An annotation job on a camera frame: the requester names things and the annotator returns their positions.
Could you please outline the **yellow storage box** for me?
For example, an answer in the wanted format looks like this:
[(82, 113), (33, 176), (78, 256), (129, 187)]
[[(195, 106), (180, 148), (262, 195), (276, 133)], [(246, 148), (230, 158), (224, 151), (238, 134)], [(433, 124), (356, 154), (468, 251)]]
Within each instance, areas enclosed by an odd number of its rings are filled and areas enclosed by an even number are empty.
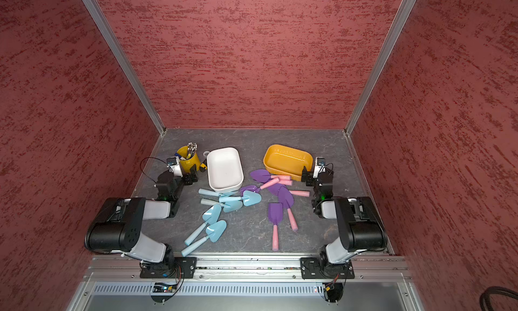
[(275, 175), (289, 175), (301, 181), (302, 172), (311, 171), (314, 159), (310, 153), (280, 144), (269, 146), (263, 158), (265, 169)]

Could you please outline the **white storage box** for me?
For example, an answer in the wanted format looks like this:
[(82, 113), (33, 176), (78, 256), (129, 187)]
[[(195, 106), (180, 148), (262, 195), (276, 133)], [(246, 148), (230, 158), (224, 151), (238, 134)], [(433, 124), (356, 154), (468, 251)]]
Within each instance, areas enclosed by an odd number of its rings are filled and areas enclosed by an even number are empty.
[(227, 147), (210, 151), (207, 166), (209, 186), (215, 192), (228, 193), (241, 188), (244, 172), (237, 149)]

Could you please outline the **purple shovel small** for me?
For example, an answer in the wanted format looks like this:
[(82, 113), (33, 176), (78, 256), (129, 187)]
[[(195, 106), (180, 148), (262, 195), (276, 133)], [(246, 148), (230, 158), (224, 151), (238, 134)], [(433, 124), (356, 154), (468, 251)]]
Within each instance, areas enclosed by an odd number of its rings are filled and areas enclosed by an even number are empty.
[(276, 185), (280, 182), (281, 180), (278, 178), (278, 177), (274, 177), (272, 179), (270, 179), (269, 181), (267, 181), (267, 183), (264, 183), (263, 185), (261, 186), (256, 186), (256, 185), (246, 185), (242, 188), (239, 189), (239, 193), (241, 195), (244, 194), (245, 191), (250, 191), (250, 192), (254, 192), (254, 193), (259, 193), (261, 190), (263, 189), (266, 189), (266, 188), (269, 188), (273, 185)]

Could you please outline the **purple shovel front pink handle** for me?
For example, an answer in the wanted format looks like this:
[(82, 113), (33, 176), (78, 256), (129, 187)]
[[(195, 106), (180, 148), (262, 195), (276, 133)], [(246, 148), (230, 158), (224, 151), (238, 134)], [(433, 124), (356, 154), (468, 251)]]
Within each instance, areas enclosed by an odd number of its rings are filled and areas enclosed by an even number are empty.
[(283, 220), (283, 205), (279, 202), (268, 204), (268, 220), (273, 224), (272, 250), (279, 251), (279, 223)]

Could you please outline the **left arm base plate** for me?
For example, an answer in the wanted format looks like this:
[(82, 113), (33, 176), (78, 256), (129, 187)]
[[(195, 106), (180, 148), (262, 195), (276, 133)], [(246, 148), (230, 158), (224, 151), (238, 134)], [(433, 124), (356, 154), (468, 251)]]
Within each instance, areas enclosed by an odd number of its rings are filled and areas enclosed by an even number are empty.
[(175, 257), (172, 261), (161, 263), (143, 262), (140, 264), (141, 279), (192, 279), (196, 270), (196, 257)]

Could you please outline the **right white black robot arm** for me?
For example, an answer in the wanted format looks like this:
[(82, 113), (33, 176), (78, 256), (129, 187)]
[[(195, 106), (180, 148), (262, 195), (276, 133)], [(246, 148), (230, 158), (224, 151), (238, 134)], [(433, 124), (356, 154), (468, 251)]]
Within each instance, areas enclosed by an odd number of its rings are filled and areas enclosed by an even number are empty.
[(341, 197), (333, 194), (333, 172), (322, 168), (318, 175), (306, 169), (301, 180), (314, 191), (312, 209), (321, 219), (337, 222), (338, 238), (324, 246), (316, 258), (325, 277), (341, 274), (352, 258), (365, 252), (384, 252), (388, 238), (368, 196)]

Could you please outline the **purple shovel long pink handle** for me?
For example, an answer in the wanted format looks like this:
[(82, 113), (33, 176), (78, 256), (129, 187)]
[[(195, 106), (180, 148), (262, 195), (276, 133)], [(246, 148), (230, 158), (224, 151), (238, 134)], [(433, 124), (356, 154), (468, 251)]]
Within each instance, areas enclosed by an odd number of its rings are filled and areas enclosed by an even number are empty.
[(295, 202), (293, 194), (287, 188), (282, 187), (279, 189), (278, 198), (279, 202), (283, 205), (283, 208), (287, 210), (291, 229), (293, 231), (298, 231), (298, 224), (291, 210), (291, 207), (294, 205)]

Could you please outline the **light blue shovel back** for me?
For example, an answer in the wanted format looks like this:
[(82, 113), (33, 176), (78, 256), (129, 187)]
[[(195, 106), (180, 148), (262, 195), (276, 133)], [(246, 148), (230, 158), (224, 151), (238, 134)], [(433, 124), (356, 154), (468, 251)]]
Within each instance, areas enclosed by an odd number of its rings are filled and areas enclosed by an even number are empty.
[(206, 189), (199, 189), (198, 190), (198, 193), (200, 195), (203, 195), (203, 196), (212, 196), (212, 197), (228, 197), (228, 196), (233, 196), (234, 194), (237, 193), (237, 191), (234, 191), (234, 192), (226, 192), (226, 193), (221, 193), (221, 192), (215, 192), (215, 191), (212, 191), (212, 190), (206, 190)]

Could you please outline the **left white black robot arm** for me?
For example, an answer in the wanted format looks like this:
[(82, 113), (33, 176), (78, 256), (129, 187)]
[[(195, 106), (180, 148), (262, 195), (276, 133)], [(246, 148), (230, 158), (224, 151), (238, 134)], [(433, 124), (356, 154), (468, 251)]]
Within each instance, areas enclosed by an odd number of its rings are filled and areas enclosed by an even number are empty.
[(142, 233), (144, 220), (172, 219), (179, 209), (179, 197), (186, 185), (198, 181), (197, 167), (182, 176), (165, 171), (156, 181), (158, 197), (108, 198), (85, 235), (85, 248), (96, 254), (123, 254), (140, 261), (142, 278), (179, 277), (170, 246)]

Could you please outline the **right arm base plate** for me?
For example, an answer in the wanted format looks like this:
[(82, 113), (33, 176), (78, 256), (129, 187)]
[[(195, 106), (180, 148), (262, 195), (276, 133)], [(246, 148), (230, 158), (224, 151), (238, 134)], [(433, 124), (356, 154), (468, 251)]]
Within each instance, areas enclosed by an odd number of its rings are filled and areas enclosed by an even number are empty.
[(317, 257), (300, 258), (303, 279), (354, 279), (355, 274), (351, 262), (331, 264)]

